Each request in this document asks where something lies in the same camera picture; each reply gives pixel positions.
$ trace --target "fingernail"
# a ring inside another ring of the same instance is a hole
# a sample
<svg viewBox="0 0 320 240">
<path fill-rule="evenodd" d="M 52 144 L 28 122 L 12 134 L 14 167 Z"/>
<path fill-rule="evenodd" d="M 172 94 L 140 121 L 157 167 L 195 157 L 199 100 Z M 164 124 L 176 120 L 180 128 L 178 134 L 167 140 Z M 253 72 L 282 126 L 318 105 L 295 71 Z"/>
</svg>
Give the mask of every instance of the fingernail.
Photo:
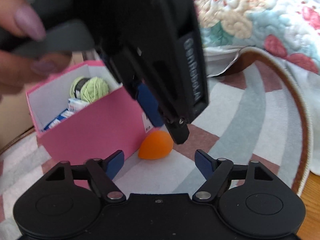
<svg viewBox="0 0 320 240">
<path fill-rule="evenodd" d="M 22 5 L 15 13 L 14 19 L 30 38 L 41 41 L 45 38 L 45 28 L 40 17 L 29 5 Z"/>
<path fill-rule="evenodd" d="M 51 61 L 36 61 L 31 69 L 34 73 L 45 76 L 57 71 L 56 65 Z"/>
</svg>

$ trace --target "wooden floor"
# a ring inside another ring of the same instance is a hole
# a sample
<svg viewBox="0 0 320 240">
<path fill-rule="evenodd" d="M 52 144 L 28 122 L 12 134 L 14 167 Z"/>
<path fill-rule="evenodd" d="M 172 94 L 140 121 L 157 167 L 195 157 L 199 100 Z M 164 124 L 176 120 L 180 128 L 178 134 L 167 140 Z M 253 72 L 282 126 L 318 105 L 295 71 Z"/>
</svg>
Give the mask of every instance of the wooden floor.
<svg viewBox="0 0 320 240">
<path fill-rule="evenodd" d="M 301 198 L 307 215 L 298 236 L 302 240 L 320 240 L 320 176 L 310 173 Z"/>
</svg>

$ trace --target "brown trim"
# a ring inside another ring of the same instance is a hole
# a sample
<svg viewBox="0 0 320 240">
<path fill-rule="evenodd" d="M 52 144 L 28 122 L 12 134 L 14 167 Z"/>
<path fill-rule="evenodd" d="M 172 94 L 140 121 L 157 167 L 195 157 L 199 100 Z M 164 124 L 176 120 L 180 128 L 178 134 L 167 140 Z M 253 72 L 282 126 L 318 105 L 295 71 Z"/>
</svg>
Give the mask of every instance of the brown trim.
<svg viewBox="0 0 320 240">
<path fill-rule="evenodd" d="M 281 71 L 270 59 L 268 59 L 263 54 L 260 54 L 255 51 L 246 51 L 242 53 L 238 60 L 234 62 L 234 64 L 221 76 L 223 75 L 232 75 L 243 71 L 247 67 L 251 66 L 255 61 L 261 61 L 267 66 L 269 66 L 283 81 L 283 83 L 287 86 L 290 94 L 292 95 L 294 102 L 298 108 L 300 119 L 301 119 L 301 126 L 302 126 L 302 151 L 301 151 L 301 158 L 300 164 L 297 170 L 296 177 L 292 184 L 292 191 L 297 193 L 303 178 L 303 174 L 305 172 L 305 168 L 307 165 L 308 160 L 308 145 L 309 145 L 309 133 L 308 133 L 308 121 L 307 121 L 307 113 L 306 109 L 304 108 L 304 104 L 300 100 L 300 94 L 297 90 L 291 85 L 290 80 L 288 77 Z"/>
</svg>

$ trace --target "pink box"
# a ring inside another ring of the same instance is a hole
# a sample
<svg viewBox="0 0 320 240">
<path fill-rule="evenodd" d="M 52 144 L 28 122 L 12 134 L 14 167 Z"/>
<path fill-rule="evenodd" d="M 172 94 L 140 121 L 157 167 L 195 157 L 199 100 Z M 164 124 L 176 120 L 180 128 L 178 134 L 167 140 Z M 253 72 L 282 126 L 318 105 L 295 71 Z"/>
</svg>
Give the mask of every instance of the pink box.
<svg viewBox="0 0 320 240">
<path fill-rule="evenodd" d="M 44 127 L 68 108 L 71 83 L 76 77 L 104 78 L 110 93 L 63 120 Z M 54 160 L 83 164 L 90 158 L 107 158 L 123 150 L 125 158 L 137 151 L 152 130 L 140 105 L 119 85 L 101 61 L 86 61 L 53 75 L 27 91 L 38 141 Z"/>
</svg>

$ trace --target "woman's hand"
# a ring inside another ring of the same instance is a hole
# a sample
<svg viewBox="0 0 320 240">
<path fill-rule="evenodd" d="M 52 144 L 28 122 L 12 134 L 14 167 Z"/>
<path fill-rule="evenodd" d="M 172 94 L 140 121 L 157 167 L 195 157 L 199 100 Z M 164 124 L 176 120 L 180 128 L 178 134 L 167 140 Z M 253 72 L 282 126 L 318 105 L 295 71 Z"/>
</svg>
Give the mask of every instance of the woman's hand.
<svg viewBox="0 0 320 240">
<path fill-rule="evenodd" d="M 29 36 L 36 41 L 45 38 L 41 19 L 26 0 L 0 0 L 0 27 L 18 37 Z M 0 98 L 17 94 L 25 84 L 62 71 L 70 59 L 71 53 L 50 53 L 36 60 L 0 50 Z"/>
</svg>

